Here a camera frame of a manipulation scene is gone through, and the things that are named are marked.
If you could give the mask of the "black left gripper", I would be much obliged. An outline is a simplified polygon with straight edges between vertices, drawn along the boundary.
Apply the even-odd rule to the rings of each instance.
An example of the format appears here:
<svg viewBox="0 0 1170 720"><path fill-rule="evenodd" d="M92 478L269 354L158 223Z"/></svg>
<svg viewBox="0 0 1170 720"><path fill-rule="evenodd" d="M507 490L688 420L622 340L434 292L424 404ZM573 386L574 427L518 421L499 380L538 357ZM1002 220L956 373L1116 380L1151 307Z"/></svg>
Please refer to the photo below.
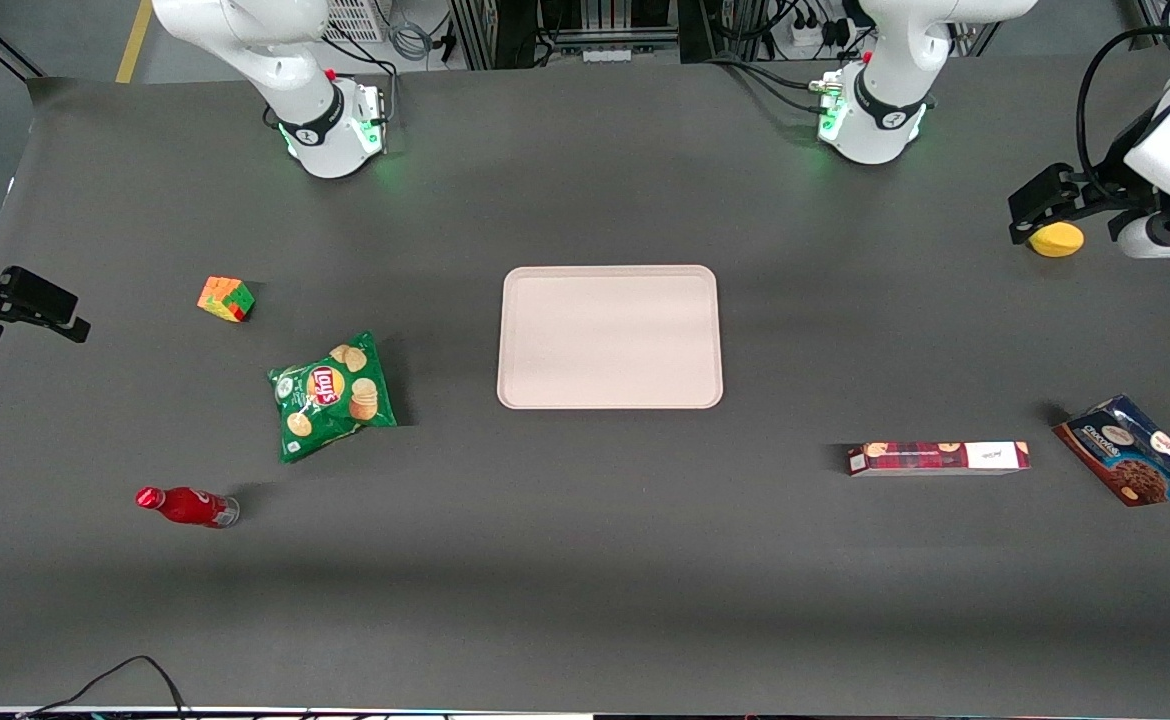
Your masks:
<svg viewBox="0 0 1170 720"><path fill-rule="evenodd" d="M1009 234L1014 245L1028 245L1030 238L1051 222L1073 222L1079 218L1109 214L1109 233L1116 244L1152 244L1149 231L1161 211L1161 196L1155 184L1126 164L1126 155L1152 128L1156 110L1147 108L1126 124L1112 140L1100 162L1088 155L1088 133L1085 114L1080 111L1080 165L1085 187L1080 186L1071 164L1055 163L1042 169L1024 186L1010 196Z"/></svg>

